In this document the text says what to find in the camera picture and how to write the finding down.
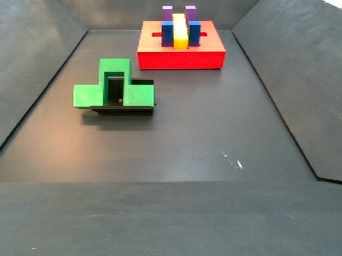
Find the green block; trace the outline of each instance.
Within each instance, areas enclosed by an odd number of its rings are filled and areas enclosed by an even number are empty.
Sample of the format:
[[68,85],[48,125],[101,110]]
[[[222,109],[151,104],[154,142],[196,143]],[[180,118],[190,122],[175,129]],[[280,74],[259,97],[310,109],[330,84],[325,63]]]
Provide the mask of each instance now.
[[75,85],[73,107],[91,108],[92,106],[107,106],[108,77],[123,77],[123,106],[155,106],[154,85],[132,84],[131,60],[116,58],[100,59],[97,85]]
[[99,85],[77,84],[73,87],[73,107],[103,106],[103,88]]
[[155,106],[155,88],[154,85],[128,85],[124,88],[123,95],[124,106]]

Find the red block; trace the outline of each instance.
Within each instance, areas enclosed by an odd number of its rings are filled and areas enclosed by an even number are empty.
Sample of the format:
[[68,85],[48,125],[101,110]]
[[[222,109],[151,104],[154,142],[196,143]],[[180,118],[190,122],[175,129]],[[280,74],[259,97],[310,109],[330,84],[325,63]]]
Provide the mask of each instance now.
[[212,21],[202,21],[200,46],[162,47],[162,21],[144,21],[138,46],[140,69],[220,69],[226,49]]

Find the white speck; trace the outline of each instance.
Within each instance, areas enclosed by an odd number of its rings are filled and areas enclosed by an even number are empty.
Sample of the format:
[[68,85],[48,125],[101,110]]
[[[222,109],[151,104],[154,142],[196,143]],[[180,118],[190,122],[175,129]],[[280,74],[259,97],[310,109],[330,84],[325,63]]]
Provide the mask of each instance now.
[[323,0],[326,3],[334,5],[338,8],[342,8],[341,0]]
[[239,161],[239,160],[238,160],[238,165],[239,165],[240,169],[243,169],[243,167],[242,167],[242,164],[240,164],[240,161]]

